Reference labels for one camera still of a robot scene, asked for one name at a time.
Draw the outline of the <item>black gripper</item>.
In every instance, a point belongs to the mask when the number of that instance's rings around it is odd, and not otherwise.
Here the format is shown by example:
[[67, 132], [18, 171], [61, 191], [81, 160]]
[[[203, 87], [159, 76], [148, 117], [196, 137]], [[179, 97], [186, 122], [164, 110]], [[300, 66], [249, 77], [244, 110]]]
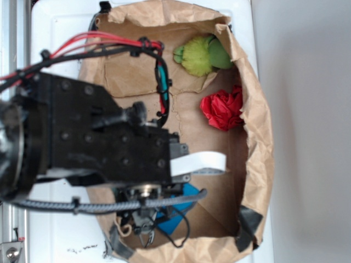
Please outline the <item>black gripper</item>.
[[118, 188], [190, 180], [190, 174], [171, 177], [171, 160], [187, 147], [148, 122], [142, 102], [121, 108], [104, 87], [47, 73], [34, 92], [43, 122], [39, 179]]

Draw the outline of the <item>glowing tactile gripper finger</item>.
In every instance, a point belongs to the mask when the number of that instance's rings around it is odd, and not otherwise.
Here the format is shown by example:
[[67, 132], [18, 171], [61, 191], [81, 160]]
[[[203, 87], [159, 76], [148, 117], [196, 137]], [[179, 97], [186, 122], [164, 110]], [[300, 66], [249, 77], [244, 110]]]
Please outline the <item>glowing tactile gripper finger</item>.
[[171, 177], [190, 175], [223, 175], [226, 172], [227, 157], [214, 151], [202, 151], [172, 159]]

